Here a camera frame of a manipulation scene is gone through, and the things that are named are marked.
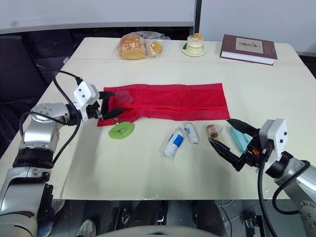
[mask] red zipper pouch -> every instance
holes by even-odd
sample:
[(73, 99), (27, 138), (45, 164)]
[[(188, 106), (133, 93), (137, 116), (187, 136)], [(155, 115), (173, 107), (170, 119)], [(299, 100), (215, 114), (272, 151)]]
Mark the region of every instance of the red zipper pouch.
[[(181, 120), (229, 119), (221, 83), (205, 85), (147, 85), (134, 84), (105, 87), (114, 92), (108, 110), (125, 108), (118, 115), (120, 122), (138, 118)], [(99, 120), (98, 126), (113, 125), (113, 119)]]

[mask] cake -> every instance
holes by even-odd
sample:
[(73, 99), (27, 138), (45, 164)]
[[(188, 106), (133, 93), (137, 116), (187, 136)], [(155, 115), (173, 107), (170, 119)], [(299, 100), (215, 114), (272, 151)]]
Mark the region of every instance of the cake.
[(203, 53), (203, 39), (199, 33), (188, 37), (186, 51), (189, 54)]

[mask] white table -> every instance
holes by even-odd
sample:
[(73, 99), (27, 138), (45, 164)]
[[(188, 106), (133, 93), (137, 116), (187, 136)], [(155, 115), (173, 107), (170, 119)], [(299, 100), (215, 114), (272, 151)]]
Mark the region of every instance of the white table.
[[(316, 165), (312, 150), (316, 144), (316, 80), (294, 49), (276, 43), (278, 60), (274, 66), (246, 63), (219, 57), (220, 42), (205, 42), (206, 53), (188, 57), (181, 48), (184, 41), (171, 41), (158, 59), (125, 61), (115, 55), (119, 39), (86, 38), (64, 71), (81, 76), (99, 90), (105, 86), (147, 84), (223, 84), (232, 118), (261, 127), (267, 119), (288, 122), (286, 150), (298, 159)], [(58, 81), (71, 96), (73, 78), (58, 75)], [(66, 102), (51, 84), (39, 103)], [(224, 121), (194, 121), (201, 139), (205, 126)], [(247, 165), (236, 172), (203, 140), (192, 146), (188, 140), (174, 161), (159, 155), (164, 138), (184, 121), (142, 118), (134, 132), (123, 140), (108, 136), (111, 126), (96, 127), (97, 121), (83, 122), (52, 170), (49, 183), (54, 197), (65, 199), (257, 199), (257, 173)], [(74, 127), (64, 126), (57, 150)], [(0, 185), (12, 166), (20, 142), (17, 134), (0, 160)], [(265, 198), (277, 188), (264, 178)]]

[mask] book cover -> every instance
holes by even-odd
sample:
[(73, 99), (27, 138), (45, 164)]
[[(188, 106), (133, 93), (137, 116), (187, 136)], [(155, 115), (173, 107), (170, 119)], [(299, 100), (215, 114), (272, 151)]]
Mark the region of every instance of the book cover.
[(221, 57), (223, 51), (277, 59), (275, 44), (272, 41), (268, 40), (224, 35), (221, 49)]

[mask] light blue package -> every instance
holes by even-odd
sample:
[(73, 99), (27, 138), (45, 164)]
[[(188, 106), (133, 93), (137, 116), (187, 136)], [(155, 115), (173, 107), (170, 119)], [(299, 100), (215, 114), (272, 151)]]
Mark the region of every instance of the light blue package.
[(251, 141), (252, 137), (249, 136), (248, 134), (243, 134), (243, 133), (239, 132), (238, 130), (234, 129), (233, 127), (231, 129), (231, 135), (232, 135), (238, 149), (241, 152), (244, 152), (247, 148), (247, 145)]

